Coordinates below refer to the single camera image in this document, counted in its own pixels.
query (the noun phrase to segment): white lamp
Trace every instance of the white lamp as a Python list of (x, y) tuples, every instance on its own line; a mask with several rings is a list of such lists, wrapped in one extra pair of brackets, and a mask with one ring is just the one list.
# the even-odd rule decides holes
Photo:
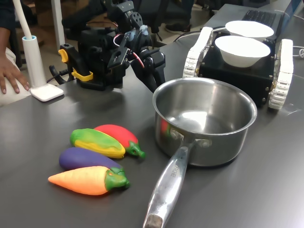
[(17, 16), (19, 18), (24, 37), (22, 38), (25, 59), (28, 66), (29, 80), (31, 83), (30, 93), (40, 101), (49, 101), (63, 95), (63, 90), (47, 84), (37, 37), (32, 36), (25, 19), (20, 0), (13, 0)]

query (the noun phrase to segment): lamp base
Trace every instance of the lamp base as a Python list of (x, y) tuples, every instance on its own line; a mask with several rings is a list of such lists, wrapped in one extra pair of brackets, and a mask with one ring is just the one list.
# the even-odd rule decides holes
[(63, 90), (54, 85), (46, 84), (43, 86), (31, 88), (30, 93), (33, 95), (33, 97), (42, 102), (45, 102), (63, 95)]

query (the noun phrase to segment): pot rim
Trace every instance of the pot rim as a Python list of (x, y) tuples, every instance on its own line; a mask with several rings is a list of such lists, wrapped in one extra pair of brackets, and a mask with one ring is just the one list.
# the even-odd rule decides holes
[[(179, 126), (177, 126), (176, 124), (174, 124), (173, 122), (171, 122), (170, 120), (168, 120), (167, 118), (165, 118), (161, 113), (160, 111), (158, 110), (157, 108), (157, 105), (156, 105), (156, 98), (158, 96), (158, 94), (163, 91), (164, 89), (166, 89), (167, 87), (169, 87), (169, 85), (173, 84), (173, 83), (176, 83), (178, 81), (203, 81), (203, 82), (206, 82), (206, 83), (209, 83), (209, 84), (214, 84), (214, 83), (217, 83), (217, 84), (221, 84), (221, 85), (224, 85), (224, 86), (227, 86), (227, 87), (230, 87), (234, 90), (236, 90), (237, 92), (239, 92), (244, 98), (246, 98), (248, 100), (248, 103), (250, 104), (250, 107), (251, 107), (251, 110), (252, 110), (252, 117), (251, 117), (251, 120), (242, 128), (236, 130), (236, 131), (233, 131), (233, 132), (227, 132), (227, 133), (200, 133), (200, 132), (196, 132), (196, 131), (188, 131), (188, 130), (185, 130), (183, 128), (180, 128)], [(173, 125), (174, 127), (178, 128), (178, 129), (181, 129), (183, 131), (187, 131), (189, 133), (194, 133), (194, 134), (199, 134), (199, 135), (218, 135), (218, 136), (221, 136), (221, 135), (229, 135), (229, 134), (235, 134), (235, 133), (238, 133), (238, 132), (241, 132), (245, 129), (247, 129), (248, 127), (250, 127), (254, 121), (256, 120), (256, 117), (257, 117), (257, 106), (256, 104), (254, 103), (254, 101), (251, 99), (250, 96), (248, 96), (248, 94), (246, 94), (243, 90), (235, 87), (234, 85), (231, 85), (231, 84), (228, 84), (226, 82), (222, 82), (222, 81), (218, 81), (218, 80), (214, 80), (214, 79), (209, 79), (209, 78), (203, 78), (203, 77), (187, 77), (187, 78), (178, 78), (178, 79), (174, 79), (174, 80), (170, 80), (162, 85), (160, 85), (156, 90), (155, 92), (153, 93), (153, 98), (152, 98), (152, 103), (153, 103), (153, 106), (154, 106), (154, 109), (155, 111), (157, 112), (157, 114), (162, 118), (164, 119), (166, 122), (170, 123), (171, 125)]]

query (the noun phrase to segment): stainless steel saucepan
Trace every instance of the stainless steel saucepan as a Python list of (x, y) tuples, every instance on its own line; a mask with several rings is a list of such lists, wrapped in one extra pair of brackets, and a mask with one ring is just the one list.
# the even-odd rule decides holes
[(188, 163), (209, 167), (233, 160), (257, 117), (255, 103), (242, 90), (198, 77), (161, 85), (153, 105), (156, 142), (172, 157), (152, 193), (143, 228), (165, 226)]

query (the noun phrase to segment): finger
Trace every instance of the finger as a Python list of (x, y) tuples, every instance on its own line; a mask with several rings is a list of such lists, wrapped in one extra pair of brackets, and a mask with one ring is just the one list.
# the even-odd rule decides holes
[(6, 86), (5, 86), (5, 80), (4, 75), (0, 73), (0, 88), (3, 94), (6, 94)]
[(14, 78), (14, 76), (11, 73), (6, 73), (5, 77), (10, 82), (10, 84), (13, 87), (13, 89), (15, 90), (16, 94), (20, 93), (19, 87), (17, 85), (16, 79)]
[(16, 71), (14, 71), (14, 75), (13, 75), (20, 83), (21, 85), (23, 85), (23, 87), (28, 91), (29, 90), (29, 83), (27, 81), (27, 79), (25, 78), (25, 76), (16, 69)]

